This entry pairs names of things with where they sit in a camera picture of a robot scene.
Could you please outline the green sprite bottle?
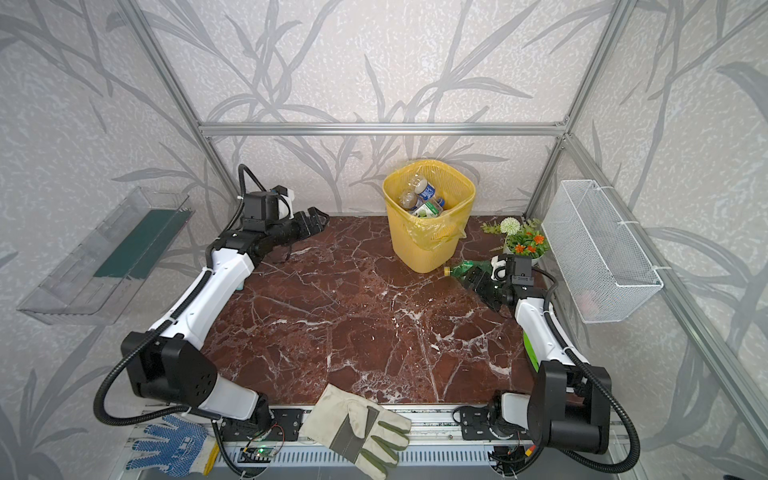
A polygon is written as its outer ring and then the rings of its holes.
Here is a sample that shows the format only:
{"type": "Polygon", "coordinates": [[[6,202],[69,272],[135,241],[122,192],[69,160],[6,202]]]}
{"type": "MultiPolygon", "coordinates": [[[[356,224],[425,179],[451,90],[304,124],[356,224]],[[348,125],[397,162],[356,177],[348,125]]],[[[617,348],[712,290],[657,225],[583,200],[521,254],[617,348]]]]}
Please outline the green sprite bottle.
{"type": "Polygon", "coordinates": [[[493,281],[493,269],[489,260],[464,260],[456,266],[446,266],[443,273],[446,277],[457,279],[466,288],[493,281]]]}

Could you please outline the blue pepsi bottle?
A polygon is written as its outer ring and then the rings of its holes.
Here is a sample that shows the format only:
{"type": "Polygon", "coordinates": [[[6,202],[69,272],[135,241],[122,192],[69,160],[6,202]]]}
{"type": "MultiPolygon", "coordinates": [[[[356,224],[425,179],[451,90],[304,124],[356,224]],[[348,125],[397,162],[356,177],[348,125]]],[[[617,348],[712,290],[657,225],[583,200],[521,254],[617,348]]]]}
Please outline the blue pepsi bottle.
{"type": "Polygon", "coordinates": [[[420,174],[414,175],[409,185],[422,203],[433,201],[439,207],[445,207],[445,200],[438,194],[437,188],[425,176],[420,174]]]}
{"type": "Polygon", "coordinates": [[[413,211],[419,205],[420,198],[414,191],[404,191],[398,197],[398,204],[406,211],[413,211]]]}

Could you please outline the square lime label bottle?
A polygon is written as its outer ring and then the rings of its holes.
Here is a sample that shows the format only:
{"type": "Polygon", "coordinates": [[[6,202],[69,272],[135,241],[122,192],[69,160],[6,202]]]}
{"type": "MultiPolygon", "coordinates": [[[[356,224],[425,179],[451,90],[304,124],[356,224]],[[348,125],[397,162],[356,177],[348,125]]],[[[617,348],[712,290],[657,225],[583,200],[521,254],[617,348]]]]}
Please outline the square lime label bottle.
{"type": "Polygon", "coordinates": [[[435,204],[432,201],[427,201],[416,207],[412,211],[412,215],[417,218],[436,218],[439,217],[442,212],[443,208],[439,203],[435,204]]]}

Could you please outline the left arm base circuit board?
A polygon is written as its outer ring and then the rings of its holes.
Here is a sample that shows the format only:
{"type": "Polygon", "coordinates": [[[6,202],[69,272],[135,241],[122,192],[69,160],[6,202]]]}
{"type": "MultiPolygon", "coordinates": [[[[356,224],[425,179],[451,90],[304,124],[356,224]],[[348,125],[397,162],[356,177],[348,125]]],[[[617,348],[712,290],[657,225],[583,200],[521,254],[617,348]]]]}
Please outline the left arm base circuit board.
{"type": "Polygon", "coordinates": [[[261,465],[271,463],[282,450],[282,445],[246,446],[239,450],[237,462],[242,465],[261,465]]]}

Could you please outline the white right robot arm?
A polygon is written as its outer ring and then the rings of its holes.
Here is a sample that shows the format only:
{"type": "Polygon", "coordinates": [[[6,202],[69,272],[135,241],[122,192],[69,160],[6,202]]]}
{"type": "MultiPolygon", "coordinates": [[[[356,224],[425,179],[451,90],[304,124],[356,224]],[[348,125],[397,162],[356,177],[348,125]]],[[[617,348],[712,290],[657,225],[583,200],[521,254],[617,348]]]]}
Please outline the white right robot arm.
{"type": "Polygon", "coordinates": [[[489,458],[502,475],[515,475],[546,448],[600,473],[618,475],[639,462],[641,443],[626,410],[612,393],[608,372],[592,365],[557,319],[557,279],[531,259],[500,255],[464,261],[445,275],[475,293],[493,312],[508,309],[523,331],[534,383],[529,394],[498,390],[485,407],[462,406],[454,420],[465,440],[531,439],[529,447],[489,458]]]}

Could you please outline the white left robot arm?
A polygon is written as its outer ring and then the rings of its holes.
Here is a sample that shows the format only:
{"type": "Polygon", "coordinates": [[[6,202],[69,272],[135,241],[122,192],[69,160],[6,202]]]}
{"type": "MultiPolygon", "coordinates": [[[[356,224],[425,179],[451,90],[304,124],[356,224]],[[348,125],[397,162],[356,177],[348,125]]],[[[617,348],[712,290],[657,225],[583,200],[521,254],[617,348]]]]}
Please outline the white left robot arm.
{"type": "Polygon", "coordinates": [[[231,296],[269,253],[327,227],[328,214],[315,207],[297,211],[293,200],[293,191],[282,186],[241,195],[226,229],[206,248],[205,266],[195,281],[151,329],[123,340],[122,358],[93,401],[97,420],[127,426],[190,413],[240,423],[256,433],[272,425],[266,397],[223,378],[202,347],[231,296]],[[121,373],[127,373],[135,395],[165,402],[167,408],[133,417],[109,414],[106,397],[121,373]]]}

